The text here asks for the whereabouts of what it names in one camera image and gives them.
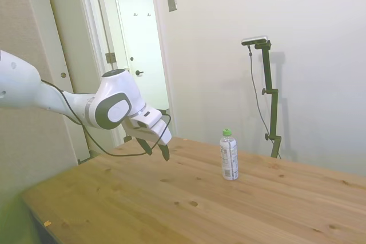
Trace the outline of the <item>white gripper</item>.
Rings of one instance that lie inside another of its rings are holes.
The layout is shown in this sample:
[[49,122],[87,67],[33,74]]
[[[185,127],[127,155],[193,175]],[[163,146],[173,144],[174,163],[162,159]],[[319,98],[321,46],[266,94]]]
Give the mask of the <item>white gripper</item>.
[[162,119],[162,113],[149,105],[123,120],[125,133],[135,137],[147,155],[152,155],[152,149],[147,141],[155,143],[160,139],[158,146],[164,160],[168,161],[170,152],[167,144],[170,142],[172,135],[169,129],[166,129],[166,126],[167,124]]

